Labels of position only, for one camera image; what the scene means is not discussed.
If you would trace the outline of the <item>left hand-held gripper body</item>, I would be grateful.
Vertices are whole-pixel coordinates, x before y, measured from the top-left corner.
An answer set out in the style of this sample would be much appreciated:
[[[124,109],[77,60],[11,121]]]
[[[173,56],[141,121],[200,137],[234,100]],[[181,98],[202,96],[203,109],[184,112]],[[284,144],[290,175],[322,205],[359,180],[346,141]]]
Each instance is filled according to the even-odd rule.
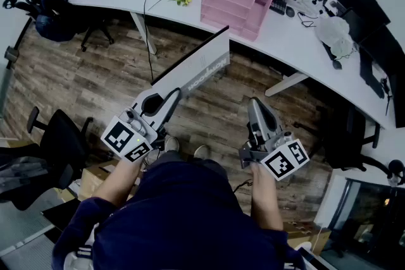
[[[158,132],[165,118],[166,113],[161,111],[148,115],[128,107],[112,118],[101,140],[124,161],[140,161],[158,147]]]

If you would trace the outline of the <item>small black keyboard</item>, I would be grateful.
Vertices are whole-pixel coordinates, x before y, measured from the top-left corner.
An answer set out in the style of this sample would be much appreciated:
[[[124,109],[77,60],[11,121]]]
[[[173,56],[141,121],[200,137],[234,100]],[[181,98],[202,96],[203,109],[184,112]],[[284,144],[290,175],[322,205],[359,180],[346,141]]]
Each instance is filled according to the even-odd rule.
[[[285,14],[286,7],[287,3],[285,0],[273,0],[270,5],[270,9],[279,15]]]

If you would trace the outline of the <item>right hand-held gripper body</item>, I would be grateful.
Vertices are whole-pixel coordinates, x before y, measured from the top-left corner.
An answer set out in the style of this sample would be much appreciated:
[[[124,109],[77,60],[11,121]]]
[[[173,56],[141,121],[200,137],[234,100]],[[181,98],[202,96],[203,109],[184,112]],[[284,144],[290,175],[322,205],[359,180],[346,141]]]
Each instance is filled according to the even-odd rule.
[[[239,157],[242,169],[252,163],[260,164],[277,181],[291,175],[309,161],[301,141],[290,131],[280,132],[268,140],[254,135],[239,149]]]

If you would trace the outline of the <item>black office chair with jacket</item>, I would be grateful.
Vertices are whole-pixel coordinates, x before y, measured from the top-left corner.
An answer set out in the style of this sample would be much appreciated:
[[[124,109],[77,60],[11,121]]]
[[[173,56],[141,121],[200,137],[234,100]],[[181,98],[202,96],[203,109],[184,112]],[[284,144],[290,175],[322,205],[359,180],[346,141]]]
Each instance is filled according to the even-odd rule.
[[[25,11],[35,22],[36,31],[48,40],[67,42],[75,35],[84,33],[81,49],[86,51],[88,38],[93,31],[100,30],[110,44],[114,43],[104,16],[95,8],[74,5],[68,0],[4,0],[3,7]]]

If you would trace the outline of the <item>person's navy shirt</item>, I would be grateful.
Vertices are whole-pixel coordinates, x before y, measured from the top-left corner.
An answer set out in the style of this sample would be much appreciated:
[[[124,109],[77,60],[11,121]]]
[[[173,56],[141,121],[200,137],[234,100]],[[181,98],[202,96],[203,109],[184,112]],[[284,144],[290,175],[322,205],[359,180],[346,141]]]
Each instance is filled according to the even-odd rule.
[[[284,230],[243,213],[215,161],[165,152],[121,207],[82,201],[53,249],[53,270],[305,270]]]

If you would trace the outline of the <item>person's left forearm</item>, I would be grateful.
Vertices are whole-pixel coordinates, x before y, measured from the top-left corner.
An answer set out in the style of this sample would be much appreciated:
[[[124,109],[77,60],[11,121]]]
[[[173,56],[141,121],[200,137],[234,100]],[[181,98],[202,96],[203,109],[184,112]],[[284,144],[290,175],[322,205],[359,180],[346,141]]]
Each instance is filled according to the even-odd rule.
[[[121,207],[128,199],[142,164],[142,159],[132,163],[124,159],[120,160],[113,172],[93,193],[92,198],[100,198],[116,207]]]

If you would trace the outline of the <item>person's shoe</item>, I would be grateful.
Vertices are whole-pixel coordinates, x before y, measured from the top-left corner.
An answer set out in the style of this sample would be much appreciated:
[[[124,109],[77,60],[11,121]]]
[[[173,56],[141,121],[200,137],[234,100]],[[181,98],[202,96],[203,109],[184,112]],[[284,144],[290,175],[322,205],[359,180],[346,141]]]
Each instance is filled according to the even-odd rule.
[[[211,157],[211,149],[207,145],[199,146],[194,152],[194,159],[207,160]]]
[[[178,152],[180,150],[180,144],[176,137],[168,137],[165,140],[165,152],[175,151]]]

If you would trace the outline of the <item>person's right shoe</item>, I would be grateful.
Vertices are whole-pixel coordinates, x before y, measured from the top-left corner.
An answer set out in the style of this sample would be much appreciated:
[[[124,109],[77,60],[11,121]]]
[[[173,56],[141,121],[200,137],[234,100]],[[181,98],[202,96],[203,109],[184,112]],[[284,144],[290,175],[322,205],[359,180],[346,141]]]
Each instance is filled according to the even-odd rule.
[[[211,149],[207,145],[199,146],[194,152],[194,159],[207,160],[211,157]]]

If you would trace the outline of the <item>white plastic bag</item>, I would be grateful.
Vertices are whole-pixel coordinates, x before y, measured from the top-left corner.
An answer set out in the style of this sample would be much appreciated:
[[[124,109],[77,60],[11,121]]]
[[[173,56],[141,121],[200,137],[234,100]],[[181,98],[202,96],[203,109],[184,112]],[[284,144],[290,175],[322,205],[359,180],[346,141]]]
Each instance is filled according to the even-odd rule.
[[[317,38],[330,48],[331,53],[340,58],[348,58],[353,50],[353,41],[349,35],[349,24],[338,16],[320,17],[316,22]]]

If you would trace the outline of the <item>person's left shoe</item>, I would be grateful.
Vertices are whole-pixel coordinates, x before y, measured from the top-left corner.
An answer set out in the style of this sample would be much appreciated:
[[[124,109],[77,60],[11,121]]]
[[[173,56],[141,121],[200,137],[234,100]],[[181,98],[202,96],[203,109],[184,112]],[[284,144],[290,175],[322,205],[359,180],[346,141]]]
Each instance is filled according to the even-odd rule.
[[[180,144],[176,137],[168,137],[165,140],[165,152],[175,151],[178,152],[180,150]]]

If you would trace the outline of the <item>person's right forearm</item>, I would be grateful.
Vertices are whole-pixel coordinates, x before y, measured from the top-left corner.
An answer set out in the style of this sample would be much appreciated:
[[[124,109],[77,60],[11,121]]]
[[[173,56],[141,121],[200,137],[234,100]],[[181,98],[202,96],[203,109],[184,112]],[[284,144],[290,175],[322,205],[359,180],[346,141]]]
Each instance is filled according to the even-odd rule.
[[[282,231],[284,224],[277,200],[274,177],[259,163],[250,165],[252,171],[251,217],[266,230]]]

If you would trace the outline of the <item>cardboard box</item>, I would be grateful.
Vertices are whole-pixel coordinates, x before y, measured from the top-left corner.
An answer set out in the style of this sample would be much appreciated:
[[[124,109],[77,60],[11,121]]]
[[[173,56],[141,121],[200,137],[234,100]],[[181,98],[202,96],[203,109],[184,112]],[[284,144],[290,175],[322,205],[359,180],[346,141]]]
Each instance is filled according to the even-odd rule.
[[[78,194],[79,201],[84,201],[85,199],[92,198],[93,193],[103,183],[103,181],[113,172],[117,164],[118,161],[114,160],[112,162],[101,163],[95,166],[85,168],[82,172],[82,178]],[[141,173],[142,172],[140,170],[137,179],[141,177]],[[137,179],[135,181],[134,186],[132,187],[128,199],[134,195],[135,190],[137,189]]]
[[[319,227],[314,222],[284,222],[283,229],[292,248],[298,249],[302,243],[309,242],[314,255],[321,254],[331,234],[330,229]]]

